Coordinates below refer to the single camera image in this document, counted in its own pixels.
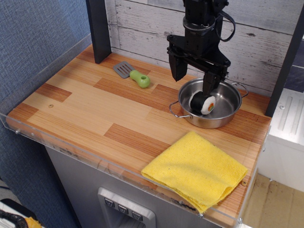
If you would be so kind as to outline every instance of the whitewashed wood wall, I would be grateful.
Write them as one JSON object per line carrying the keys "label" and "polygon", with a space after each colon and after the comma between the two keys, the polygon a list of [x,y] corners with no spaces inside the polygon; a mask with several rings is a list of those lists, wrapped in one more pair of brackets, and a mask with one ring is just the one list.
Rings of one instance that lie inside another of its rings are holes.
{"label": "whitewashed wood wall", "polygon": [[[220,50],[231,61],[228,82],[271,96],[304,0],[230,0],[224,11],[237,23]],[[184,35],[182,0],[105,0],[112,51],[169,67],[169,34]],[[233,27],[224,22],[222,37]],[[203,77],[189,66],[188,74]]]}

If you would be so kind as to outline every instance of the table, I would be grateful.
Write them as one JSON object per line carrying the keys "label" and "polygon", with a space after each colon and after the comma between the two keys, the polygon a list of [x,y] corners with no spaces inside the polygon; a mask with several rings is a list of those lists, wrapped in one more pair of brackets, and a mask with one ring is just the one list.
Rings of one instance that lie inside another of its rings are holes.
{"label": "table", "polygon": [[[131,78],[120,78],[113,66],[122,61],[148,75],[149,87],[142,89]],[[189,203],[179,203],[182,199],[176,193],[140,174],[157,155],[195,131],[248,168],[235,190],[205,214],[231,227],[245,207],[270,125],[271,118],[264,115],[269,98],[249,93],[229,124],[199,128],[173,116],[168,108],[177,101],[180,87],[193,78],[186,75],[175,82],[169,69],[115,53],[96,64],[89,46],[12,110],[6,122],[17,133],[197,214]],[[182,115],[179,104],[172,109]]]}

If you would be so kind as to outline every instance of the screw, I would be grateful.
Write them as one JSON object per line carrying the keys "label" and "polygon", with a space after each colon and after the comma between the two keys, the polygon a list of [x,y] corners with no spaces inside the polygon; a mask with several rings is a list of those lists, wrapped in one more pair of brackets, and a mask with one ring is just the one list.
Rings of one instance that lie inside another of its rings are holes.
{"label": "screw", "polygon": [[241,183],[241,185],[247,186],[247,181],[243,180],[242,183]]}

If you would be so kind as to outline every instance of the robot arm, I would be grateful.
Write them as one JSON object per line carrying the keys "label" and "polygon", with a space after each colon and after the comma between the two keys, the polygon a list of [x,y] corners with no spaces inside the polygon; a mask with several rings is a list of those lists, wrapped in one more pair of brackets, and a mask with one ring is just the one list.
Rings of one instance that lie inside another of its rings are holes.
{"label": "robot arm", "polygon": [[[234,20],[223,8],[227,0],[183,0],[185,36],[169,35],[168,54],[173,78],[178,81],[187,73],[188,64],[205,72],[203,93],[217,88],[226,78],[230,61],[220,52],[219,42],[229,41],[235,32]],[[234,25],[231,36],[223,40],[221,35],[223,17]]]}

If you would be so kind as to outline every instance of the stainless steel pot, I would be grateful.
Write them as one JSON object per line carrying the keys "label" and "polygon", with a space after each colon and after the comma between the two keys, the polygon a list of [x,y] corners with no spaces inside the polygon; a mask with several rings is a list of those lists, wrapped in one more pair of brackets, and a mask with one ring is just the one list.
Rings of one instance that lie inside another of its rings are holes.
{"label": "stainless steel pot", "polygon": [[[239,91],[233,85],[240,85],[245,88],[246,94],[241,96]],[[216,105],[212,112],[208,115],[202,115],[193,111],[189,106],[189,99],[191,95],[197,91],[202,90],[203,79],[196,78],[184,84],[179,91],[178,101],[169,105],[170,112],[178,117],[185,118],[191,124],[201,128],[219,128],[228,124],[234,117],[242,104],[242,98],[248,95],[247,88],[240,83],[229,84],[227,82],[220,82],[217,89],[211,93],[215,96]],[[180,103],[184,115],[176,115],[171,106]]]}

